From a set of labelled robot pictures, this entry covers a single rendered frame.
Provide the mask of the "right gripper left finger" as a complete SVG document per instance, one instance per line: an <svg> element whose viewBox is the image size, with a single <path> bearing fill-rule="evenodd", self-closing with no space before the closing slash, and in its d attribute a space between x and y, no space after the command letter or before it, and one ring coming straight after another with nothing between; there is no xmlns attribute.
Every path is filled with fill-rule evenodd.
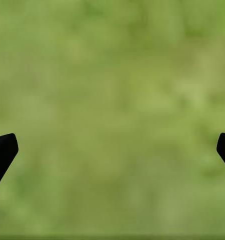
<svg viewBox="0 0 225 240"><path fill-rule="evenodd" d="M19 152L14 133L0 136L0 181Z"/></svg>

